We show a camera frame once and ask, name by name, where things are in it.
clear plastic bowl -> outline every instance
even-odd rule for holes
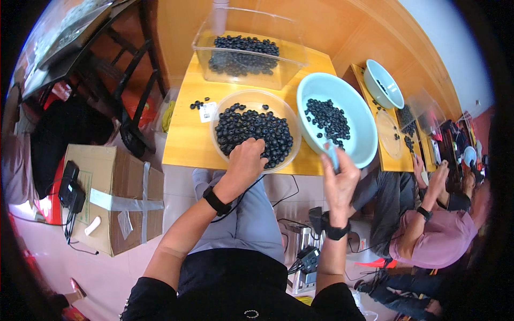
[[[394,159],[401,158],[401,144],[404,144],[403,135],[400,133],[394,119],[386,112],[379,112],[376,118],[378,137],[385,150]]]
[[[245,110],[237,110],[236,112],[243,113],[248,109],[256,110],[259,112],[268,112],[273,111],[273,115],[280,118],[287,118],[287,124],[289,126],[289,132],[293,138],[293,143],[291,147],[291,152],[285,160],[277,165],[275,168],[269,168],[263,171],[264,174],[271,174],[280,171],[285,168],[289,163],[296,157],[298,151],[300,150],[300,144],[302,143],[302,134],[300,132],[300,128],[298,127],[297,116],[294,111],[292,111],[291,107],[280,99],[279,97],[258,89],[247,89],[237,91],[232,93],[225,98],[223,98],[216,109],[216,113],[211,118],[211,139],[212,143],[216,147],[216,151],[218,154],[228,162],[228,157],[223,154],[221,149],[219,148],[216,130],[214,129],[218,126],[219,123],[219,114],[224,112],[225,109],[230,108],[233,104],[240,103],[242,105],[246,105]],[[268,110],[264,110],[262,105],[269,105]]]
[[[279,56],[246,50],[216,48],[214,40],[218,36],[257,37],[260,41],[269,39],[276,43]],[[281,90],[304,66],[308,65],[305,47],[299,33],[298,24],[278,15],[241,8],[213,9],[200,27],[192,44],[198,55],[204,79],[223,83],[234,83]],[[209,68],[209,60],[239,64],[247,69],[247,62],[265,59],[276,62],[272,74],[228,75],[217,73]]]

packing tape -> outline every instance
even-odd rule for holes
[[[143,199],[132,199],[126,197],[113,196],[94,188],[89,193],[89,201],[108,211],[129,211],[143,212],[143,224],[141,227],[141,243],[146,243],[146,224],[148,222],[148,211],[164,209],[164,201],[148,200],[148,173],[150,171],[150,163],[145,162],[143,168]]]

wall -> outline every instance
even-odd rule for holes
[[[439,53],[463,111],[477,117],[494,104],[494,96],[477,43],[449,0],[399,0],[416,19]]]
[[[210,0],[159,1],[157,31],[167,81],[179,84],[191,43],[211,9]],[[330,55],[341,77],[350,63],[380,62],[405,97],[421,88],[447,118],[462,115],[452,81],[427,35],[397,0],[231,0],[232,7],[290,17],[302,27],[304,45]]]

wooden table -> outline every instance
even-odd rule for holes
[[[188,70],[178,94],[175,110],[171,118],[168,138],[164,147],[163,164],[201,168],[227,169],[228,163],[219,156],[211,139],[209,123],[200,122],[198,110],[190,105],[196,100],[219,102],[225,96],[243,89],[262,89],[282,98],[297,112],[296,90],[300,81],[313,72],[326,72],[336,75],[334,66],[327,54],[305,48],[309,65],[303,67],[282,90],[253,87],[247,85],[205,81],[198,57],[193,54]],[[322,175],[319,156],[302,138],[300,151],[295,159],[278,172],[279,174]]]
[[[373,114],[373,117],[376,119],[378,112],[384,112],[384,110],[393,118],[395,123],[398,125],[398,119],[396,117],[395,109],[385,109],[382,107],[382,109],[379,111],[378,106],[373,103],[373,97],[371,96],[370,92],[366,88],[366,85],[364,84],[364,75],[363,75],[364,69],[357,66],[356,64],[351,64],[348,71],[344,74],[343,79],[348,82],[350,85],[352,85],[357,91],[359,91],[368,104],[371,114]],[[412,165],[412,157],[409,152],[408,147],[405,145],[405,142],[403,140],[404,134],[400,133],[400,146],[401,146],[401,158],[400,159],[394,159],[392,158],[389,153],[385,150],[380,138],[378,139],[378,154],[380,158],[380,168],[382,171],[388,171],[388,172],[413,172],[414,167]],[[433,172],[435,170],[435,164],[432,160],[432,156],[430,155],[429,150],[429,142],[426,140],[421,141],[421,145],[423,146],[423,156],[425,158],[425,167],[427,168],[427,171]],[[422,150],[420,148],[420,144],[415,143],[414,144],[414,152],[418,155],[421,155]]]

orange wall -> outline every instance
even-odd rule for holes
[[[166,82],[179,85],[193,54],[191,43],[211,10],[210,0],[157,4],[157,32]],[[423,30],[397,0],[231,0],[230,6],[293,18],[304,45],[327,53],[337,74],[366,59],[382,64],[405,98],[424,87],[447,118],[462,115],[439,55]]]

